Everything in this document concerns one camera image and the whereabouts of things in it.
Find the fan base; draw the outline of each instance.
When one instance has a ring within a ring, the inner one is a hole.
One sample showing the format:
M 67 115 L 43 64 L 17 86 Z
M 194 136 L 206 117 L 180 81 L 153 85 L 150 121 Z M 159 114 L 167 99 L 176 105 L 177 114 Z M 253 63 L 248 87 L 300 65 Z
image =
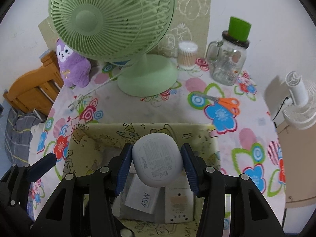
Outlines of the fan base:
M 160 55 L 143 55 L 139 62 L 122 69 L 118 87 L 128 95 L 147 97 L 160 94 L 172 87 L 178 79 L 176 65 Z

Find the purple plush toy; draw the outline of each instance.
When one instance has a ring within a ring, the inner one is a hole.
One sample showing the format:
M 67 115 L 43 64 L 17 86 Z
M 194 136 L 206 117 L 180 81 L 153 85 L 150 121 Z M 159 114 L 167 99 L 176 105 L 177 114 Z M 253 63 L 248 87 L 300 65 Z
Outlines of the purple plush toy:
M 87 58 L 79 55 L 61 40 L 57 40 L 56 49 L 60 74 L 67 87 L 76 85 L 85 87 L 89 84 L 91 64 Z

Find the green electric fan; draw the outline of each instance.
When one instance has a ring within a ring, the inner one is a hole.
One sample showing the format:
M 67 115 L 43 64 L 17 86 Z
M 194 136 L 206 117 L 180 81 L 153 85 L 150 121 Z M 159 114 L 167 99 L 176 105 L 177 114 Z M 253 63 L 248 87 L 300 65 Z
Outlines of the green electric fan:
M 132 96 L 153 96 L 177 80 L 176 65 L 147 55 L 170 25 L 174 0 L 49 0 L 49 15 L 59 37 L 79 54 L 120 62 L 120 89 Z

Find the fabric storage basket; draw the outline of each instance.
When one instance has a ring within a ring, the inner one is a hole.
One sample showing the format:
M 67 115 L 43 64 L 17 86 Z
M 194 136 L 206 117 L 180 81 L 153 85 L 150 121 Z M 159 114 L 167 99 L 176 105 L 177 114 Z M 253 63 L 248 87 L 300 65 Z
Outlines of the fabric storage basket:
M 119 149 L 126 142 L 134 143 L 139 138 L 155 132 L 170 135 L 178 147 L 189 143 L 192 150 L 196 151 L 208 166 L 220 169 L 217 137 L 212 137 L 213 130 L 215 127 L 211 124 L 80 124 L 73 131 L 69 143 L 64 176 L 70 172 L 77 177 L 92 174 L 101 166 L 107 165 L 112 157 L 118 156 Z M 120 221 L 135 233 L 135 237 L 166 235 L 194 237 L 198 229 L 203 202 L 204 198 L 195 198 L 193 222 L 157 224 L 126 219 L 120 219 Z

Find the plaid fabric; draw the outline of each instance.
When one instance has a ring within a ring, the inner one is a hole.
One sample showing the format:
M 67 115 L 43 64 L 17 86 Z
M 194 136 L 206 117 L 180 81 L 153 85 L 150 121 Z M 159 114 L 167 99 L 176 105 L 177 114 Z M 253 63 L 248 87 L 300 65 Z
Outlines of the plaid fabric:
M 29 145 L 32 139 L 31 127 L 42 121 L 35 113 L 16 112 L 11 108 L 8 115 L 4 137 L 4 147 L 12 164 L 24 166 L 28 164 Z

